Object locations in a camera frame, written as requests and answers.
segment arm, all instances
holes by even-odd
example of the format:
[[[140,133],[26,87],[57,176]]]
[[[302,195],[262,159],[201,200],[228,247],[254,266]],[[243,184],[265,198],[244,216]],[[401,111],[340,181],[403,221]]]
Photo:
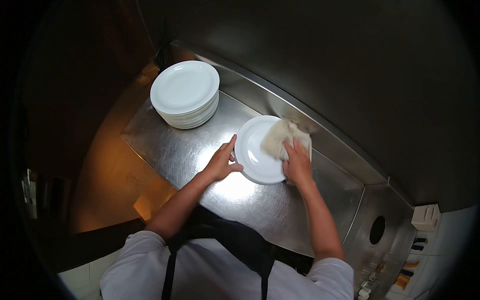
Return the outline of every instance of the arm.
[[[230,151],[236,140],[235,134],[229,143],[221,145],[205,169],[195,175],[160,208],[145,230],[153,231],[167,241],[180,230],[197,205],[197,200],[211,183],[222,180],[233,171],[243,170],[240,164],[228,164],[229,160],[234,161]]]
[[[283,170],[288,179],[297,185],[305,202],[315,261],[327,257],[345,260],[332,215],[313,181],[307,150],[296,139],[293,140],[293,147],[287,142],[284,145],[289,161],[283,163]]]

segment stainless steel counter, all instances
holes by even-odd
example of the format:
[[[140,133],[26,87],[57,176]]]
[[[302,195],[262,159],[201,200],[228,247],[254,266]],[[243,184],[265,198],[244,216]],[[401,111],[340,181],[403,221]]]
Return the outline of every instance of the stainless steel counter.
[[[207,123],[180,130],[165,123],[147,99],[121,137],[155,171],[180,189],[206,166],[222,143],[229,141],[246,121],[259,115],[220,93],[218,108]],[[313,177],[343,240],[357,211],[363,184],[315,150],[312,165]],[[285,183],[259,185],[241,173],[232,173],[212,184],[200,204],[223,218],[249,225],[273,244],[313,256],[305,206],[296,187]]]
[[[124,128],[123,140],[158,174],[180,189],[201,171],[212,154],[248,120],[274,115],[292,120],[312,137],[313,178],[333,215],[346,261],[355,271],[354,290],[385,265],[371,300],[381,299],[408,256],[416,230],[411,201],[398,184],[358,145],[301,101],[248,70],[181,41],[170,44],[172,63],[202,60],[220,75],[220,99],[213,117],[191,130],[170,127],[150,99]],[[266,240],[313,256],[303,200],[296,187],[258,185],[241,173],[212,184],[200,204],[257,230]],[[385,231],[369,239],[382,216]]]

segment cloth towel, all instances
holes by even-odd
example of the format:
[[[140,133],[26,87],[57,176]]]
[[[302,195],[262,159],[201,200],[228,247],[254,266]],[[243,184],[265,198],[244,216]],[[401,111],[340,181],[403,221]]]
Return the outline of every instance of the cloth towel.
[[[300,143],[308,149],[310,160],[312,159],[312,139],[310,134],[298,129],[295,123],[287,120],[280,120],[275,123],[267,132],[264,140],[260,144],[262,150],[273,156],[275,159],[288,160],[288,153],[283,146],[283,141],[287,141],[293,146],[293,139],[298,139]]]

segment right hand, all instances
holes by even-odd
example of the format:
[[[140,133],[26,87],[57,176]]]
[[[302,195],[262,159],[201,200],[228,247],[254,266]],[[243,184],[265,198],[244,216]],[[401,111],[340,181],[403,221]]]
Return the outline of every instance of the right hand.
[[[289,156],[289,161],[283,162],[285,176],[297,186],[312,182],[312,163],[308,150],[297,139],[293,139],[293,147],[287,141],[283,141],[283,145]]]

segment white shirt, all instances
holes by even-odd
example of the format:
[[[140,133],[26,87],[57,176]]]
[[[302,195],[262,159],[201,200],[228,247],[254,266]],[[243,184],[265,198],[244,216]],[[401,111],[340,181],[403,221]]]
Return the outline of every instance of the white shirt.
[[[170,251],[151,231],[129,235],[101,280],[110,299],[160,300]],[[261,278],[215,239],[188,241],[177,253],[171,299],[260,300]],[[268,299],[353,299],[353,270],[342,260],[325,258],[307,276],[275,261],[268,278]]]

